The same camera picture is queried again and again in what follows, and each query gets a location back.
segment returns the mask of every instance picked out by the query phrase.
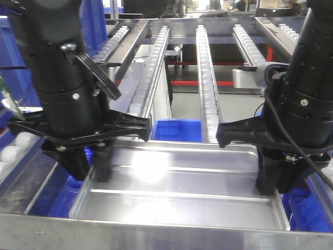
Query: concrete floor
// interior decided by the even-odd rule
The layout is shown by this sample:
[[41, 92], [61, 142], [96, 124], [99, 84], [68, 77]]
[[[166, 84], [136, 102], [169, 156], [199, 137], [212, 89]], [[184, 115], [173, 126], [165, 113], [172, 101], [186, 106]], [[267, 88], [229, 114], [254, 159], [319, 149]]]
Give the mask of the concrete floor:
[[[224, 121], [236, 121], [253, 117], [256, 108], [263, 103], [258, 95], [220, 94]], [[172, 117], [175, 119], [201, 119], [198, 93], [174, 93]]]

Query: stainless steel tray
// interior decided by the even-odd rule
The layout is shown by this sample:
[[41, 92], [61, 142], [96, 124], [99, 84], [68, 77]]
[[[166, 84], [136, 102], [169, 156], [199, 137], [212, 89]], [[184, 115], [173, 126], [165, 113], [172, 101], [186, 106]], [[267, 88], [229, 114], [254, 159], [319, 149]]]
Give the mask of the stainless steel tray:
[[71, 218], [289, 230], [279, 195], [255, 187], [253, 146], [118, 141], [112, 154], [86, 178]]

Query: red metal frame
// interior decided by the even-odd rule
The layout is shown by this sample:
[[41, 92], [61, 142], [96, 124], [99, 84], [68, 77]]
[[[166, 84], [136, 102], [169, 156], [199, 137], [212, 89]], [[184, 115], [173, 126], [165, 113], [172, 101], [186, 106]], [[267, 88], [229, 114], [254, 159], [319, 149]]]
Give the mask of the red metal frame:
[[267, 57], [266, 57], [266, 61], [273, 61], [273, 50], [268, 45], [267, 45]]

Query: black cylindrical actuator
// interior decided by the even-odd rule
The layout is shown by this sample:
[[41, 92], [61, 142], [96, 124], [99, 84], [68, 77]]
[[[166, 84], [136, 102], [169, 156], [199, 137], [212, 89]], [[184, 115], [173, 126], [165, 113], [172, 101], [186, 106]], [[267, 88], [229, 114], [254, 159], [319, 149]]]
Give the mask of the black cylindrical actuator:
[[16, 2], [11, 8], [19, 14], [8, 14], [9, 20], [52, 132], [72, 137], [92, 132], [102, 121], [104, 95], [94, 95], [92, 73], [60, 49], [70, 43], [74, 54], [86, 52], [81, 0]]
[[[315, 148], [327, 142], [333, 125], [333, 1], [308, 3], [311, 10], [283, 86], [272, 99], [293, 139]], [[267, 118], [267, 124], [281, 135], [274, 118]]]

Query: metal rail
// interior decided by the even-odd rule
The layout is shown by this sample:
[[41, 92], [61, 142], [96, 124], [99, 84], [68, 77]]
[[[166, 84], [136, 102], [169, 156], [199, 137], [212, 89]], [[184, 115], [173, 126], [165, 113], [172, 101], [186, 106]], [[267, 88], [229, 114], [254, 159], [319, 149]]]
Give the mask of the metal rail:
[[137, 112], [136, 115], [148, 118], [150, 115], [153, 98], [157, 88], [161, 68], [167, 50], [170, 29], [163, 26], [146, 60], [143, 75], [139, 81], [129, 112]]
[[240, 24], [236, 24], [233, 27], [233, 37], [236, 40], [239, 51], [249, 66], [257, 67], [258, 65], [266, 62], [253, 40]]
[[112, 53], [117, 49], [120, 42], [124, 39], [126, 34], [129, 32], [128, 26], [122, 26], [112, 38], [103, 46], [103, 48], [94, 56], [96, 63], [106, 63], [111, 57]]
[[264, 35], [274, 52], [286, 63], [292, 58], [296, 43], [265, 17], [255, 18], [255, 27]]
[[139, 20], [129, 34], [120, 42], [118, 49], [109, 58], [109, 64], [121, 65], [121, 67], [116, 68], [116, 80], [122, 80], [127, 72], [137, 48], [141, 45], [142, 39], [146, 37], [149, 31], [148, 22], [149, 20]]
[[208, 36], [206, 29], [201, 25], [197, 28], [196, 47], [202, 139], [203, 142], [217, 143], [217, 125], [223, 119]]

